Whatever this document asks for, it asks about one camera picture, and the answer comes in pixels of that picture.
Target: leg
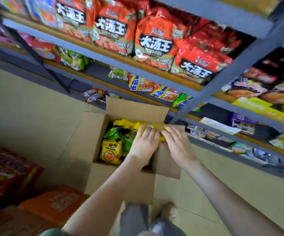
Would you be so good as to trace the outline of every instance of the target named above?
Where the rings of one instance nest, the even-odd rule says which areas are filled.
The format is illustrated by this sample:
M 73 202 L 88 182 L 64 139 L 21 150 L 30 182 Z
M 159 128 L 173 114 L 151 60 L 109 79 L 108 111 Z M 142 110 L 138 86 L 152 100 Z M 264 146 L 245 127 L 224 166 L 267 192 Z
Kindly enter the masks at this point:
M 126 209 L 121 213 L 119 236 L 136 236 L 148 230 L 148 207 L 127 203 Z
M 177 207 L 172 203 L 164 205 L 161 214 L 150 226 L 150 231 L 161 236 L 187 236 L 174 224 L 177 219 Z

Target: gray pants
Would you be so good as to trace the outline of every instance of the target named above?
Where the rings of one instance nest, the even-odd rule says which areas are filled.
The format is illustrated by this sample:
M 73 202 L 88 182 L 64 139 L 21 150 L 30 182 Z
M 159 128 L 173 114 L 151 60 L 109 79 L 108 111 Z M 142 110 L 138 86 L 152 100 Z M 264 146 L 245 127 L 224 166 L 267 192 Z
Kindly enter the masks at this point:
M 143 231 L 152 231 L 162 236 L 187 236 L 184 231 L 164 217 L 156 218 L 149 226 L 148 207 L 127 203 L 120 218 L 119 236 L 137 236 Z

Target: tiled floor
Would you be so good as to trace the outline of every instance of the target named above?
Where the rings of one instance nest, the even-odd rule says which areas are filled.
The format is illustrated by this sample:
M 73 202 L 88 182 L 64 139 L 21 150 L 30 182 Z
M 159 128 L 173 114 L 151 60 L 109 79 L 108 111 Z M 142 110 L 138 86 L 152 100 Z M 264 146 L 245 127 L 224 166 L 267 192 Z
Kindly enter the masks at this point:
M 0 146 L 44 166 L 40 185 L 84 189 L 89 166 L 69 159 L 70 139 L 83 111 L 104 112 L 0 70 Z M 284 228 L 284 180 L 193 148 L 216 176 Z M 229 235 L 203 192 L 184 172 L 180 180 L 156 176 L 153 210 L 167 201 L 179 207 L 179 226 L 189 236 Z

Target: open cardboard box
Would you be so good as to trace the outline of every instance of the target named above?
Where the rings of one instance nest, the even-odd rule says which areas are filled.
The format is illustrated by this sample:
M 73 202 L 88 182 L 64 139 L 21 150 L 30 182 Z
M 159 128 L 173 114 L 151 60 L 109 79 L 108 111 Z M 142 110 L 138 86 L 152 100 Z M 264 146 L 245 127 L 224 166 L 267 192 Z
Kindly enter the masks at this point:
M 70 157 L 91 162 L 85 192 L 93 194 L 117 169 L 117 165 L 97 161 L 103 136 L 109 122 L 128 119 L 133 122 L 163 123 L 168 107 L 137 103 L 124 99 L 106 97 L 106 114 L 84 112 L 74 134 Z M 184 126 L 177 126 L 184 131 Z M 155 174 L 180 179 L 181 169 L 171 158 L 166 142 L 160 142 L 153 155 L 152 170 L 141 171 L 136 183 L 126 192 L 125 200 L 133 203 L 152 204 Z

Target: hand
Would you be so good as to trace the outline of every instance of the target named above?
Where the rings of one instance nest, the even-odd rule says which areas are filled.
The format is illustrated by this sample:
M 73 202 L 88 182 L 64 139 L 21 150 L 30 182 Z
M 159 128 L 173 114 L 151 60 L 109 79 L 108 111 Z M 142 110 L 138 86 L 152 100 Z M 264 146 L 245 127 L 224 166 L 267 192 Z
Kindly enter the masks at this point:
M 160 140 L 160 135 L 160 130 L 145 127 L 145 125 L 141 126 L 126 158 L 137 158 L 140 164 L 139 166 L 142 169 L 142 167 L 148 164 L 151 156 L 155 152 Z
M 185 170 L 194 160 L 197 160 L 190 146 L 188 136 L 174 127 L 164 126 L 162 134 L 166 138 L 170 154 L 174 161 Z

